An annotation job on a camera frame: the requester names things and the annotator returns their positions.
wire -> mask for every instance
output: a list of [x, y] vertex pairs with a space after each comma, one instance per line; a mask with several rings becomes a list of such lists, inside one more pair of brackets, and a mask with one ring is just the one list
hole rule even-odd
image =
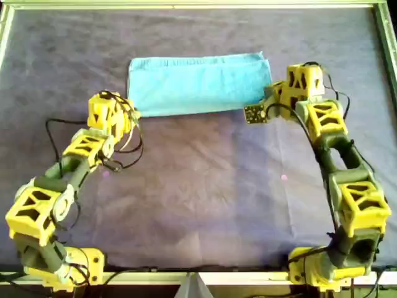
[[[20, 277], [25, 276], [25, 275], [26, 274], [24, 274], [24, 273], [20, 273], [20, 275], [17, 278], [20, 278]], [[44, 293], [42, 291], [35, 291], [35, 290], [32, 290], [32, 289], [29, 289], [28, 287], [24, 287], [24, 286], [21, 286], [20, 284], [17, 284], [16, 282], [14, 282], [14, 280], [17, 279], [15, 277], [15, 275], [13, 275], [13, 277], [11, 279], [9, 279], [9, 276], [5, 276], [5, 275], [0, 273], [0, 278], [1, 278], [2, 281], [6, 281], [10, 285], [12, 285], [13, 287], [15, 287], [17, 289], [20, 289], [21, 291], [24, 291], [26, 293], [33, 294], [35, 296], [40, 296], [40, 297], [47, 297], [47, 298], [51, 297], [50, 294], [46, 294], [46, 293]]]
[[[131, 121], [131, 122], [134, 122], [135, 127], [136, 127], [136, 128], [138, 129], [138, 131], [139, 131], [140, 138], [142, 139], [142, 133], [141, 133], [141, 130], [140, 130], [139, 121], [138, 121], [138, 119], [135, 117], [135, 115], [133, 114], [133, 111], [135, 111], [136, 109], [135, 109], [134, 107], [131, 106], [130, 102], [129, 102], [127, 99], [125, 99], [124, 97], [121, 97], [121, 96], [119, 96], [119, 95], [117, 95], [117, 94], [115, 94], [115, 93], [112, 93], [112, 92], [108, 91], [108, 90], [99, 91], [99, 94], [101, 94], [101, 95], [103, 95], [103, 96], [104, 96], [104, 95], [108, 96], [108, 97], [105, 97], [106, 99], [112, 99], [112, 98], [113, 98], [113, 99], [116, 100], [116, 102], [117, 102], [117, 104], [119, 105], [119, 107], [124, 111], [124, 113], [126, 113], [126, 114], [128, 115], [128, 118], [130, 119], [130, 121]], [[130, 109], [127, 110], [127, 109], [124, 107], [123, 103], [126, 104]], [[115, 150], [116, 153], [131, 153], [131, 152], [137, 151], [137, 149], [139, 149], [140, 145], [138, 145], [136, 148], [134, 148], [134, 149], [132, 149], [132, 150], [123, 151], [123, 149], [128, 145], [128, 143], [130, 142], [130, 140], [131, 140], [131, 138], [132, 138], [132, 132], [133, 132], [133, 129], [131, 128], [130, 134], [129, 134], [127, 140], [125, 141], [125, 143], [123, 144], [123, 146], [122, 146], [120, 149]]]
[[377, 272], [377, 279], [375, 280], [375, 283], [373, 284], [373, 286], [372, 286], [371, 290], [368, 292], [368, 294], [365, 295], [363, 298], [369, 298], [375, 290], [379, 291], [379, 280], [382, 277], [382, 274], [385, 271], [390, 270], [392, 268], [395, 268], [395, 267], [394, 266], [385, 266], [384, 268], [382, 268], [382, 270], [380, 272]]
[[60, 229], [60, 230], [62, 230], [62, 231], [68, 232], [68, 231], [70, 231], [72, 228], [74, 228], [74, 226], [77, 224], [77, 222], [78, 222], [79, 219], [80, 219], [81, 205], [80, 205], [80, 203], [79, 203], [78, 201], [76, 201], [76, 200], [74, 201], [74, 203], [75, 203], [75, 205], [76, 205], [76, 207], [77, 207], [77, 216], [76, 216], [76, 219], [74, 220], [74, 222], [71, 224], [70, 227], [64, 227], [62, 224], [60, 224], [58, 221], [56, 221], [53, 212], [51, 212], [50, 216], [51, 216], [51, 219], [52, 219], [52, 221], [53, 221], [53, 223], [54, 223], [54, 225], [55, 225], [56, 228], [58, 228], [58, 229]]
[[347, 98], [346, 110], [345, 110], [345, 113], [343, 114], [343, 120], [346, 120], [347, 113], [349, 112], [349, 109], [350, 109], [350, 97], [349, 97], [346, 93], [337, 91], [337, 90], [335, 89], [334, 84], [333, 84], [333, 82], [332, 82], [332, 77], [331, 77], [331, 75], [330, 75], [329, 72], [325, 69], [325, 67], [324, 67], [323, 65], [321, 65], [321, 64], [319, 64], [318, 62], [315, 62], [315, 61], [309, 61], [309, 62], [306, 62], [306, 63], [303, 64], [303, 66], [306, 66], [306, 65], [317, 65], [318, 67], [321, 68], [321, 70], [327, 75], [328, 81], [329, 81], [329, 85], [331, 86], [331, 87], [329, 87], [329, 86], [325, 86], [325, 85], [324, 85], [324, 87], [325, 87], [326, 89], [330, 89], [330, 90], [334, 91], [335, 97], [336, 97], [336, 100], [337, 100], [337, 101], [339, 101], [339, 95], [340, 95], [340, 94], [342, 94], [343, 96], [345, 96], [345, 97]]
[[113, 278], [115, 278], [116, 276], [118, 276], [118, 275], [120, 275], [120, 274], [129, 273], [129, 272], [136, 272], [136, 269], [127, 269], [127, 270], [115, 272], [115, 273], [113, 273], [111, 276], [109, 276], [109, 278], [106, 279], [106, 281], [101, 285], [102, 289], [101, 289], [100, 294], [99, 294], [98, 297], [99, 297], [99, 298], [102, 298], [102, 295], [103, 295], [104, 292], [105, 292], [105, 287], [109, 284], [109, 282], [110, 282]]
[[267, 118], [268, 118], [268, 116], [269, 116], [269, 110], [270, 110], [270, 108], [272, 108], [272, 107], [282, 107], [283, 109], [287, 109], [288, 111], [291, 112], [291, 114], [293, 114], [293, 115], [295, 116], [295, 118], [297, 118], [297, 120], [299, 121], [299, 124], [300, 124], [301, 128], [302, 128], [303, 131], [305, 132], [305, 135], [306, 135], [306, 138], [307, 138], [308, 141], [309, 141], [310, 147], [313, 149], [314, 154], [317, 155], [316, 152], [315, 152], [315, 150], [314, 150], [313, 144], [312, 144], [312, 142], [311, 142], [309, 131], [308, 131], [308, 129], [306, 128], [306, 125], [305, 125], [305, 123], [303, 122], [303, 120], [301, 119], [301, 117], [299, 117], [298, 113], [295, 112], [291, 107], [288, 107], [288, 106], [285, 105], [285, 104], [281, 104], [281, 103], [276, 102], [276, 103], [274, 103], [274, 104], [269, 105], [269, 106], [267, 107], [267, 109], [265, 110], [265, 120], [267, 120]]
[[347, 98], [347, 105], [346, 105], [346, 109], [345, 109], [345, 113], [343, 113], [343, 120], [346, 120], [347, 118], [347, 113], [349, 113], [349, 109], [350, 109], [350, 97], [344, 93], [344, 92], [340, 92], [340, 91], [336, 91], [335, 89], [325, 86], [326, 89], [330, 89], [333, 90], [335, 92], [335, 94], [337, 94], [336, 96], [336, 100], [339, 101], [339, 95], [342, 94], [343, 96], [345, 96]]
[[312, 248], [312, 249], [311, 249], [310, 251], [308, 251], [307, 253], [302, 253], [301, 255], [298, 255], [298, 256], [296, 256], [296, 257], [294, 257], [294, 258], [289, 259], [289, 260], [288, 260], [288, 264], [297, 262], [297, 261], [299, 261], [300, 259], [307, 258], [308, 256], [315, 255], [315, 254], [318, 254], [318, 253], [322, 253], [322, 252], [327, 251], [327, 250], [328, 250], [328, 247], [327, 247], [327, 246], [321, 247], [321, 248], [317, 248], [317, 249]]
[[71, 121], [71, 120], [64, 120], [64, 119], [58, 119], [58, 118], [49, 118], [49, 119], [47, 119], [45, 121], [45, 129], [47, 131], [48, 138], [50, 139], [51, 146], [52, 146], [52, 148], [54, 150], [56, 162], [59, 164], [60, 175], [61, 175], [61, 178], [62, 178], [63, 177], [62, 160], [61, 160], [58, 148], [56, 147], [54, 138], [52, 137], [52, 134], [51, 134], [50, 122], [76, 124], [76, 125], [84, 125], [87, 122], [86, 121]]
[[[136, 119], [136, 117], [135, 117], [134, 114], [133, 114], [133, 111], [135, 111], [135, 109], [131, 106], [131, 104], [130, 104], [130, 102], [129, 102], [128, 100], [126, 100], [125, 98], [123, 98], [123, 97], [121, 97], [121, 96], [119, 96], [119, 95], [117, 95], [117, 94], [115, 94], [115, 93], [112, 93], [112, 92], [110, 92], [110, 91], [107, 91], [107, 90], [99, 91], [99, 94], [101, 94], [101, 95], [103, 95], [103, 96], [107, 96], [107, 97], [104, 97], [104, 98], [106, 98], [106, 99], [112, 99], [112, 98], [115, 99], [116, 102], [117, 102], [117, 104], [118, 104], [118, 105], [120, 106], [120, 108], [124, 111], [124, 113], [128, 114], [128, 118], [131, 120], [131, 122], [133, 122], [133, 123], [135, 124], [135, 127], [136, 127], [136, 128], [138, 129], [138, 131], [139, 131], [140, 142], [139, 142], [139, 144], [138, 144], [135, 148], [132, 148], [131, 150], [123, 151], [123, 149], [128, 145], [128, 143], [129, 143], [130, 140], [131, 140], [132, 132], [133, 132], [133, 128], [131, 128], [131, 130], [130, 130], [130, 135], [128, 136], [126, 142], [123, 144], [123, 146], [121, 147], [121, 149], [115, 150], [116, 153], [133, 153], [133, 152], [136, 152], [136, 151], [138, 151], [138, 150], [140, 149], [140, 154], [139, 154], [138, 158], [135, 159], [133, 162], [131, 162], [130, 164], [124, 165], [121, 161], [118, 161], [118, 160], [113, 160], [113, 159], [105, 158], [105, 157], [102, 157], [102, 158], [101, 158], [101, 161], [102, 161], [102, 163], [104, 164], [104, 166], [105, 166], [106, 168], [111, 169], [111, 170], [114, 171], [114, 172], [119, 172], [119, 171], [121, 171], [122, 169], [128, 169], [128, 168], [132, 167], [132, 166], [135, 165], [135, 164], [141, 159], [141, 157], [143, 156], [144, 145], [143, 145], [142, 132], [141, 132], [141, 129], [140, 129], [139, 121], [138, 121], [138, 119]], [[130, 109], [127, 110], [127, 109], [125, 108], [125, 106], [123, 105], [123, 103], [126, 104]], [[112, 166], [112, 165], [110, 165], [107, 161], [116, 163], [116, 164], [118, 164], [119, 166]]]

blue cloth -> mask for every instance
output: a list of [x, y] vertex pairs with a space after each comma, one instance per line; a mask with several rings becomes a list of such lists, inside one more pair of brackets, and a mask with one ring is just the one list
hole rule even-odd
[[262, 53], [203, 58], [136, 58], [128, 98], [143, 117], [242, 109], [271, 83]]

black cable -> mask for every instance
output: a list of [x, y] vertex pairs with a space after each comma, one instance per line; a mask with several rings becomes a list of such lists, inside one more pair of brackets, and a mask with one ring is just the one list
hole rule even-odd
[[331, 75], [324, 69], [324, 67], [321, 64], [319, 64], [318, 62], [315, 62], [315, 61], [309, 61], [309, 62], [306, 62], [306, 63], [303, 64], [303, 66], [306, 66], [306, 65], [317, 65], [318, 67], [321, 68], [321, 70], [327, 75], [328, 81], [329, 81], [329, 85], [331, 86], [331, 87], [328, 87], [328, 86], [324, 85], [324, 87], [326, 89], [330, 89], [330, 90], [334, 91], [337, 101], [339, 101], [339, 95], [340, 94], [342, 94], [343, 96], [345, 96], [347, 98], [347, 105], [346, 105], [345, 113], [343, 114], [343, 120], [346, 120], [347, 113], [349, 113], [349, 109], [350, 109], [350, 97], [346, 93], [337, 91], [335, 89], [334, 84], [332, 82]]
[[381, 271], [377, 272], [377, 279], [375, 280], [375, 283], [373, 284], [373, 286], [372, 286], [371, 290], [368, 292], [368, 294], [365, 295], [363, 298], [369, 298], [369, 297], [372, 295], [372, 293], [373, 293], [373, 292], [378, 288], [378, 286], [379, 286], [379, 280], [380, 280], [380, 278], [382, 277], [382, 274], [383, 274], [385, 271], [390, 270], [390, 269], [392, 269], [392, 268], [395, 268], [395, 267], [394, 267], [394, 266], [385, 266], [384, 268], [382, 268]]
[[346, 105], [346, 109], [345, 109], [345, 113], [343, 113], [343, 120], [346, 120], [347, 118], [347, 113], [349, 113], [349, 109], [350, 109], [350, 97], [344, 93], [344, 92], [340, 92], [340, 91], [336, 91], [335, 89], [328, 87], [328, 86], [324, 86], [326, 89], [330, 89], [333, 90], [335, 92], [335, 94], [337, 94], [336, 96], [336, 100], [339, 100], [339, 95], [342, 94], [343, 96], [345, 96], [347, 98], [347, 105]]
[[312, 142], [311, 142], [309, 131], [308, 131], [308, 129], [306, 128], [306, 125], [305, 125], [305, 123], [303, 122], [303, 120], [301, 119], [301, 117], [299, 117], [298, 113], [295, 112], [291, 107], [287, 106], [286, 104], [281, 104], [281, 103], [276, 102], [276, 103], [274, 103], [274, 104], [269, 105], [269, 106], [267, 107], [267, 109], [265, 110], [265, 120], [267, 120], [267, 118], [268, 118], [268, 116], [269, 116], [269, 110], [270, 110], [270, 108], [272, 108], [272, 107], [282, 107], [282, 108], [284, 108], [284, 109], [287, 109], [288, 111], [291, 112], [291, 114], [293, 114], [293, 115], [295, 116], [295, 118], [297, 118], [297, 120], [299, 121], [299, 124], [300, 124], [301, 128], [302, 128], [303, 131], [305, 132], [305, 135], [306, 135], [306, 138], [307, 138], [308, 141], [309, 141], [310, 147], [313, 149], [314, 154], [317, 155], [316, 152], [315, 152], [315, 150], [314, 150], [314, 146], [313, 146], [313, 144], [312, 144]]
[[15, 275], [13, 275], [12, 278], [9, 278], [8, 276], [5, 276], [5, 275], [0, 273], [0, 278], [1, 278], [1, 280], [8, 282], [13, 287], [15, 287], [17, 289], [20, 289], [21, 291], [24, 291], [26, 293], [33, 294], [33, 295], [40, 296], [40, 297], [47, 297], [47, 298], [51, 297], [51, 295], [46, 294], [46, 293], [44, 293], [42, 291], [35, 291], [35, 290], [32, 290], [32, 289], [29, 289], [27, 287], [21, 286], [20, 284], [14, 282], [14, 280], [16, 279]]
[[45, 129], [47, 131], [48, 138], [50, 139], [51, 146], [52, 146], [52, 148], [54, 150], [56, 162], [59, 164], [60, 175], [61, 175], [61, 178], [62, 178], [63, 177], [62, 160], [61, 160], [61, 157], [60, 157], [59, 150], [56, 147], [54, 138], [52, 137], [52, 134], [51, 134], [51, 131], [50, 131], [50, 122], [76, 124], [76, 125], [84, 125], [87, 122], [86, 121], [71, 121], [71, 120], [64, 120], [64, 119], [58, 119], [58, 118], [49, 118], [49, 119], [47, 119], [45, 121]]
[[[127, 151], [125, 151], [125, 150], [124, 150], [124, 151], [115, 150], [115, 152], [116, 152], [116, 153], [132, 153], [132, 152], [137, 151], [137, 150], [141, 147], [141, 143], [142, 143], [142, 132], [141, 132], [141, 130], [140, 130], [140, 128], [139, 128], [139, 123], [138, 123], [137, 119], [135, 119], [134, 116], [133, 116], [133, 111], [135, 111], [135, 108], [131, 106], [131, 104], [130, 104], [130, 102], [129, 102], [128, 100], [126, 100], [125, 98], [123, 98], [123, 97], [121, 97], [121, 96], [119, 96], [119, 95], [117, 95], [117, 94], [115, 94], [115, 93], [112, 93], [112, 92], [110, 92], [110, 91], [108, 91], [108, 90], [99, 91], [99, 94], [102, 94], [102, 95], [106, 94], [106, 95], [109, 96], [109, 99], [110, 99], [111, 96], [112, 96], [112, 97], [116, 100], [116, 102], [117, 102], [117, 104], [119, 105], [119, 107], [124, 111], [124, 113], [126, 113], [126, 114], [128, 115], [128, 118], [130, 119], [130, 121], [132, 121], [132, 122], [135, 123], [135, 126], [136, 126], [136, 128], [138, 129], [139, 134], [140, 134], [140, 144], [139, 144], [137, 147], [135, 147], [135, 148], [133, 148], [133, 149], [131, 149], [131, 150], [127, 150]], [[124, 107], [123, 103], [120, 102], [120, 101], [124, 102], [124, 103], [130, 108], [130, 110], [128, 111], [128, 110]]]
[[136, 269], [127, 269], [127, 270], [123, 270], [123, 271], [119, 271], [119, 272], [114, 272], [111, 276], [109, 276], [108, 279], [106, 279], [106, 281], [101, 285], [101, 290], [100, 290], [100, 294], [99, 294], [99, 298], [102, 298], [102, 295], [105, 292], [105, 287], [109, 284], [109, 282], [115, 278], [116, 276], [123, 274], [123, 273], [129, 273], [129, 272], [136, 272]]
[[306, 253], [302, 253], [301, 255], [298, 255], [298, 256], [296, 256], [294, 258], [289, 259], [288, 260], [288, 264], [291, 264], [293, 262], [299, 261], [300, 259], [303, 259], [303, 258], [307, 258], [308, 256], [311, 256], [311, 255], [316, 255], [318, 253], [322, 253], [322, 252], [327, 251], [327, 250], [328, 250], [327, 246], [321, 247], [321, 248], [317, 248], [317, 249], [313, 248], [313, 249], [311, 249], [310, 251], [308, 251]]
[[53, 213], [51, 212], [50, 217], [51, 217], [51, 219], [52, 219], [52, 221], [53, 221], [53, 223], [54, 223], [54, 225], [55, 225], [56, 228], [58, 228], [58, 229], [60, 229], [60, 230], [62, 230], [62, 231], [68, 232], [68, 231], [70, 231], [72, 228], [74, 228], [74, 226], [77, 224], [77, 222], [78, 222], [79, 219], [80, 219], [81, 205], [80, 205], [80, 203], [79, 203], [78, 201], [76, 201], [76, 200], [74, 201], [74, 203], [76, 204], [76, 207], [77, 207], [77, 216], [76, 216], [76, 219], [74, 220], [74, 222], [71, 224], [70, 227], [65, 227], [65, 226], [63, 226], [62, 224], [60, 224], [58, 221], [56, 221], [55, 216], [54, 216]]

fabric surface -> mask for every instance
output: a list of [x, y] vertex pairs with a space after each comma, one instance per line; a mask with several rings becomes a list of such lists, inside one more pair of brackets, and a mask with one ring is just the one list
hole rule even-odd
[[262, 53], [203, 58], [135, 58], [128, 98], [143, 117], [242, 109], [271, 83]]
[[[396, 119], [366, 9], [16, 11], [0, 70], [0, 217], [18, 188], [54, 162], [45, 119], [84, 120], [96, 92], [126, 94], [132, 59], [259, 51], [275, 81], [286, 78], [288, 65], [314, 60], [351, 96], [350, 136], [394, 211], [378, 264], [396, 263]], [[78, 128], [51, 129], [66, 148]], [[113, 265], [183, 268], [280, 265], [295, 246], [329, 243], [319, 168], [297, 124], [248, 126], [241, 111], [231, 111], [143, 119], [142, 129], [140, 162], [90, 175], [81, 218], [60, 240], [98, 247]], [[75, 215], [73, 207], [68, 219]], [[0, 220], [0, 263], [19, 264], [8, 233]]]

cutout hole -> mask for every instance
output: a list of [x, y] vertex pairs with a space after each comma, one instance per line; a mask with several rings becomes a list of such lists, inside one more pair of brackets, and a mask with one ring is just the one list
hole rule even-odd
[[335, 148], [331, 148], [331, 158], [334, 166], [338, 169], [347, 169], [343, 159], [341, 158], [341, 154]]
[[34, 191], [32, 192], [33, 196], [40, 200], [40, 201], [49, 201], [51, 197], [48, 194], [45, 194], [44, 192], [41, 191]]
[[295, 76], [293, 75], [293, 71], [290, 71], [290, 87], [293, 86], [294, 80], [295, 80]]
[[302, 73], [302, 77], [300, 78], [300, 80], [302, 81], [302, 88], [306, 89], [307, 83], [306, 83], [306, 77], [305, 77], [304, 73]]
[[353, 191], [367, 191], [368, 187], [366, 185], [349, 185], [348, 189], [352, 189]]
[[28, 216], [30, 217], [34, 222], [38, 219], [38, 216], [40, 214], [35, 210], [35, 209], [29, 209], [29, 210], [21, 210], [17, 213], [17, 216]]
[[362, 198], [362, 195], [360, 195], [360, 194], [355, 194], [354, 192], [352, 192], [351, 195], [352, 195], [352, 197], [353, 197], [353, 200], [356, 201], [356, 202], [357, 202], [359, 199]]
[[335, 118], [327, 117], [324, 120], [320, 121], [321, 125], [327, 124], [338, 124], [338, 121]]
[[370, 200], [363, 201], [363, 203], [361, 203], [359, 205], [359, 208], [361, 211], [365, 210], [366, 208], [371, 208], [371, 207], [380, 208], [381, 205], [379, 204], [379, 202], [370, 201]]
[[36, 204], [35, 201], [32, 200], [32, 198], [28, 197], [24, 206], [30, 206]]

